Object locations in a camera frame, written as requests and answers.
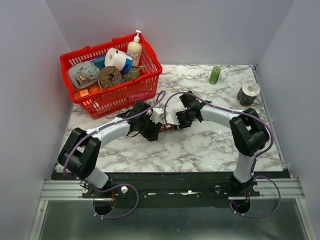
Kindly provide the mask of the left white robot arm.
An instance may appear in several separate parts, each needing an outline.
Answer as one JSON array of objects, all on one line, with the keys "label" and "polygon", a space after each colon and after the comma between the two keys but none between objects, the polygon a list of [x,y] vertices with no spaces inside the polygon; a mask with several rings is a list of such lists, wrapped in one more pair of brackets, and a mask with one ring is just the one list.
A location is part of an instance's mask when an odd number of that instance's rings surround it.
[{"label": "left white robot arm", "polygon": [[119,114],[102,126],[83,130],[73,129],[60,151],[57,162],[64,171],[92,184],[93,191],[101,198],[111,191],[110,177],[96,164],[100,148],[120,137],[137,132],[148,141],[158,140],[162,127],[161,110],[152,109],[149,104],[137,101],[132,109]]}]

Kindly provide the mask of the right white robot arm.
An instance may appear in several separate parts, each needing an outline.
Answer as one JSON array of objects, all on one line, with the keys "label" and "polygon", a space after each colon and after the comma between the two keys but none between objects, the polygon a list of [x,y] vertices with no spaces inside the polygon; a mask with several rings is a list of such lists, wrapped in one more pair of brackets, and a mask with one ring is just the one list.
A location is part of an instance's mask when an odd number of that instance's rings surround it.
[{"label": "right white robot arm", "polygon": [[230,191],[236,196],[243,195],[253,180],[256,157],[270,139],[267,127],[252,108],[233,111],[210,105],[199,101],[191,91],[183,93],[179,99],[185,107],[185,110],[176,112],[173,118],[179,129],[189,128],[193,121],[198,120],[213,122],[231,130],[234,145],[238,150],[238,159],[231,176]]}]

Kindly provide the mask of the brown weekly pill organizer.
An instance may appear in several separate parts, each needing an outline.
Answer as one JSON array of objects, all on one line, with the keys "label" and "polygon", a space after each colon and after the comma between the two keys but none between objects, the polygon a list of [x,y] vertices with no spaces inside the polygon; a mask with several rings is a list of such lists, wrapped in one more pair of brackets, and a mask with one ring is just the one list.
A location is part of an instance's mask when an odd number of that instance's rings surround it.
[{"label": "brown weekly pill organizer", "polygon": [[172,125],[172,124],[163,124],[159,130],[160,133],[163,132],[169,132],[169,131],[176,131],[177,130],[177,126],[176,125]]}]

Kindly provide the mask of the green pill bottle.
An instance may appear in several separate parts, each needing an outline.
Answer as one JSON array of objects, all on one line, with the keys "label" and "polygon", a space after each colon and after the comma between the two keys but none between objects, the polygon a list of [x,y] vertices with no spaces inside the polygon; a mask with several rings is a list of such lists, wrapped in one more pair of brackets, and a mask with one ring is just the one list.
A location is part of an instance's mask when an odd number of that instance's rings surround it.
[{"label": "green pill bottle", "polygon": [[214,66],[212,68],[210,77],[209,77],[209,83],[212,85],[215,85],[218,82],[218,79],[220,77],[221,74],[221,68],[219,66]]}]

